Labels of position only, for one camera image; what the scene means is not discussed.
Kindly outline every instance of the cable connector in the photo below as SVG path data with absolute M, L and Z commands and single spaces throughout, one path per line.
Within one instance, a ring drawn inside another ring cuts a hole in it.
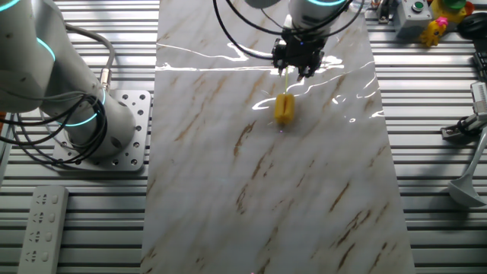
M 112 81 L 112 71 L 109 68 L 101 70 L 100 82 L 106 92 L 110 93 L 110 82 Z

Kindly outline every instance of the yellow toy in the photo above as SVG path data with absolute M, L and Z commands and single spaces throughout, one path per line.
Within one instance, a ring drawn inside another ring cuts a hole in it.
M 287 125 L 294 119 L 294 95 L 288 92 L 288 68 L 286 68 L 286 82 L 284 94 L 279 94 L 275 99 L 274 118 L 280 125 Z
M 447 0 L 447 3 L 445 3 L 445 0 L 433 0 L 430 6 L 431 10 L 433 11 L 433 18 L 438 19 L 443 17 L 448 19 L 449 22 L 460 24 L 466 17 L 466 9 L 464 7 L 465 4 L 463 4 L 463 7 L 460 8 L 462 5 L 455 6 L 451 0 Z
M 423 31 L 419 37 L 421 39 L 421 43 L 426 44 L 427 47 L 430 47 L 431 45 L 437 46 L 440 36 L 442 36 L 447 29 L 447 23 L 445 24 L 446 20 L 444 18 L 438 18 L 438 20 L 432 21 L 428 25 L 428 28 Z

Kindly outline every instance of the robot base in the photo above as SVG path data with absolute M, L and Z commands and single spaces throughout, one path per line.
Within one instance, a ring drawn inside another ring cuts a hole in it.
M 136 172 L 144 167 L 145 145 L 148 132 L 151 94 L 148 91 L 111 91 L 114 99 L 124 103 L 135 118 L 135 134 L 132 141 L 119 153 L 107 158 L 87 159 L 81 163 L 54 166 L 56 171 L 116 171 Z M 69 144 L 65 134 L 59 134 L 59 141 Z M 77 151 L 67 149 L 56 143 L 53 157 L 69 159 L 78 155 Z

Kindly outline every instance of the black cable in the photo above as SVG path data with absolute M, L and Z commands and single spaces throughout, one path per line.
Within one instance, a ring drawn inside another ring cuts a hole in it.
M 91 100 L 94 103 L 94 100 L 96 100 L 96 98 L 89 97 L 88 100 Z M 83 160 L 89 158 L 101 146 L 101 144 L 103 143 L 103 140 L 105 139 L 105 136 L 107 134 L 107 118 L 105 115 L 103 104 L 100 101 L 98 101 L 95 103 L 95 105 L 96 105 L 96 107 L 94 107 L 94 111 L 97 113 L 97 128 L 94 130 L 94 134 L 92 135 L 91 138 L 97 138 L 97 139 L 91 140 L 90 142 L 94 141 L 93 142 L 94 145 L 86 147 L 86 149 L 83 150 L 81 153 L 79 153 L 79 155 L 74 156 L 73 158 L 68 159 L 68 160 L 60 161 L 59 159 L 55 159 L 55 158 L 47 155 L 46 153 L 44 153 L 43 151 L 38 149 L 35 145 L 31 145 L 31 147 L 33 149 L 35 149 L 39 154 L 41 154 L 42 156 L 44 156 L 45 158 L 48 158 L 50 160 L 50 161 L 46 161 L 46 160 L 39 159 L 36 156 L 32 155 L 23 145 L 19 145 L 19 147 L 24 151 L 24 153 L 26 155 L 28 155 L 30 158 L 34 159 L 35 161 L 40 162 L 41 164 L 74 164 L 74 163 L 77 163 L 79 161 L 83 161 Z M 24 126 L 21 126 L 21 130 L 22 130 L 22 133 L 25 136 L 26 140 L 28 142 L 32 142 L 30 140 L 30 137 L 27 134 Z M 20 139 L 18 138 L 17 133 L 14 130 L 12 130 L 12 133 L 14 134 L 16 141 L 20 142 Z
M 79 102 L 82 101 L 84 97 L 86 97 L 86 95 L 81 97 L 81 100 L 79 100 Z M 65 112 L 63 112 L 57 116 L 51 117 L 49 119 L 45 119 L 44 121 L 41 121 L 41 122 L 21 123 L 21 122 L 13 121 L 11 119 L 10 120 L 0 119 L 0 123 L 4 123 L 4 124 L 8 124 L 8 125 L 15 125 L 15 126 L 42 126 L 42 125 L 46 125 L 48 123 L 54 122 L 56 120 L 59 120 L 65 116 L 69 115 L 73 110 L 76 109 L 76 107 L 78 107 L 77 104 L 74 104 L 72 107 L 70 107 Z
M 103 45 L 105 45 L 108 50 L 110 51 L 110 54 L 108 55 L 108 61 L 107 64 L 105 65 L 106 69 L 111 69 L 113 65 L 113 60 L 115 59 L 115 49 L 113 48 L 112 43 L 105 37 L 102 37 L 100 34 L 95 33 L 93 31 L 85 30 L 80 27 L 75 27 L 70 24 L 66 24 L 66 30 L 74 31 L 76 33 L 79 33 L 83 36 L 90 37 L 93 40 L 96 40 Z
M 0 141 L 6 142 L 6 143 L 12 144 L 12 145 L 38 145 L 40 143 L 43 143 L 45 141 L 48 141 L 48 140 L 52 139 L 54 136 L 58 135 L 66 127 L 66 125 L 68 124 L 69 119 L 75 113 L 75 108 L 77 108 L 84 100 L 86 100 L 86 98 L 87 98 L 86 96 L 83 96 L 82 99 L 80 99 L 73 107 L 71 107 L 70 110 L 72 110 L 72 111 L 66 116 L 66 118 L 62 122 L 61 126 L 56 131 L 54 131 L 53 133 L 49 134 L 47 137 L 44 137 L 44 138 L 39 139 L 39 140 L 34 141 L 34 142 L 17 142 L 17 141 L 10 140 L 8 138 L 1 137 L 0 136 Z
M 263 8 L 260 9 L 262 11 L 262 13 L 267 17 L 267 19 L 269 19 L 270 21 L 272 21 L 276 26 L 280 27 L 281 29 L 284 29 L 283 26 L 281 26 L 278 22 L 276 22 L 274 19 L 272 19 L 272 17 L 270 17 L 266 11 L 264 11 Z
M 315 27 L 312 27 L 312 28 L 309 28 L 309 29 L 306 29 L 306 30 L 291 30 L 291 31 L 286 31 L 286 32 L 278 32 L 278 31 L 268 30 L 268 29 L 266 29 L 266 28 L 264 28 L 264 27 L 261 27 L 261 26 L 259 26 L 259 25 L 257 25 L 257 24 L 252 23 L 251 21 L 249 21 L 248 19 L 246 19 L 246 18 L 245 18 L 245 17 L 244 17 L 244 16 L 243 16 L 243 15 L 242 15 L 242 14 L 241 14 L 241 13 L 240 13 L 240 12 L 239 12 L 239 11 L 238 11 L 236 8 L 235 8 L 235 7 L 234 7 L 234 5 L 231 3 L 231 1 L 230 1 L 230 0 L 226 0 L 226 1 L 227 1 L 228 6 L 230 6 L 231 10 L 232 10 L 232 11 L 233 11 L 233 12 L 234 12 L 234 13 L 235 13 L 235 14 L 236 14 L 236 15 L 237 15 L 237 16 L 238 16 L 240 19 L 242 19 L 242 21 L 244 21 L 245 23 L 247 23 L 247 24 L 248 24 L 248 25 L 250 25 L 251 27 L 254 27 L 254 28 L 256 28 L 257 30 L 261 30 L 261 31 L 263 31 L 263 32 L 265 32 L 265 33 L 269 33 L 269 34 L 274 34 L 274 35 L 279 35 L 279 36 L 282 36 L 282 35 L 286 35 L 286 34 L 287 34 L 287 35 L 303 35 L 303 34 L 308 34 L 308 33 L 312 33 L 312 32 L 313 32 L 313 31 L 315 31 L 315 30 L 319 30 L 319 29 L 320 29 L 320 28 L 322 28 L 322 27 L 325 27 L 327 24 L 330 24 L 330 23 L 331 23 L 331 22 L 333 22 L 335 19 L 337 19 L 337 18 L 338 18 L 338 16 L 340 16 L 340 14 L 341 14 L 342 12 L 344 12 L 344 11 L 345 11 L 345 10 L 346 10 L 346 9 L 349 7 L 350 3 L 352 3 L 352 1 L 353 1 L 353 0 L 348 0 L 348 1 L 347 1 L 347 2 L 346 2 L 346 3 L 345 3 L 345 4 L 344 4 L 344 5 L 343 5 L 343 6 L 342 6 L 340 9 L 338 9 L 338 10 L 337 10 L 337 11 L 336 11 L 336 12 L 335 12 L 335 13 L 334 13 L 334 14 L 333 14 L 331 17 L 329 17 L 329 18 L 328 18 L 328 19 L 326 19 L 326 20 L 325 20 L 323 23 L 321 23 L 321 24 L 319 24 L 319 25 L 317 25 L 317 26 L 315 26 Z M 363 6 L 364 6 L 364 0 L 362 0 L 361 7 L 360 7 L 360 8 L 359 8 L 359 10 L 357 11 L 357 17 L 358 17 L 358 15 L 360 14 L 361 9 L 363 8 Z M 350 23 L 349 23 L 347 26 L 349 26 L 350 24 L 352 24 L 352 23 L 353 23 L 353 21 L 354 21 L 355 19 L 356 19 L 356 17 L 355 17 L 355 18 L 353 18 L 353 19 L 351 20 L 351 22 L 350 22 Z M 325 37 L 330 37 L 330 36 L 332 36 L 332 35 L 334 35 L 334 34 L 329 33 L 329 34 L 327 34 L 327 35 L 325 35 L 325 36 L 322 36 L 322 38 L 325 38 Z
M 220 12 L 218 11 L 218 4 L 216 3 L 216 0 L 213 0 L 213 7 L 215 8 L 215 14 L 216 14 L 216 18 L 218 19 L 218 23 L 220 24 L 220 27 L 221 29 L 223 30 L 223 32 L 225 33 L 225 35 L 227 36 L 227 38 L 242 52 L 242 53 L 245 53 L 247 54 L 248 56 L 252 56 L 254 58 L 258 58 L 258 59 L 263 59 L 263 60 L 272 60 L 272 57 L 267 57 L 267 56 L 261 56 L 261 55 L 258 55 L 258 54 L 255 54 L 255 53 L 252 53 L 246 49 L 244 49 L 241 45 L 239 45 L 237 43 L 237 41 L 235 41 L 235 39 L 228 33 L 228 30 L 227 28 L 225 27 L 225 25 L 223 24 L 223 21 L 221 20 L 221 16 L 220 16 Z

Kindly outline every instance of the metal grating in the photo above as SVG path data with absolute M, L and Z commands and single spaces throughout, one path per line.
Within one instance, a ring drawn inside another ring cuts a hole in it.
M 485 0 L 472 1 L 487 10 Z M 118 54 L 113 88 L 154 90 L 159 1 L 58 1 L 70 24 L 101 33 Z M 447 194 L 475 144 L 441 140 L 440 128 L 472 113 L 474 48 L 456 33 L 431 51 L 394 40 L 392 25 L 368 12 L 387 129 L 417 272 L 487 273 L 487 208 L 466 210 Z M 107 50 L 70 33 L 75 48 L 99 73 Z M 39 119 L 37 113 L 29 119 Z M 43 127 L 27 129 L 35 139 Z M 42 148 L 52 153 L 53 144 Z M 59 184 L 71 193 L 58 273 L 136 274 L 141 258 L 147 168 L 140 174 L 60 177 L 13 147 L 0 189 L 0 273 L 16 273 L 33 188 Z M 474 181 L 487 198 L 487 152 Z

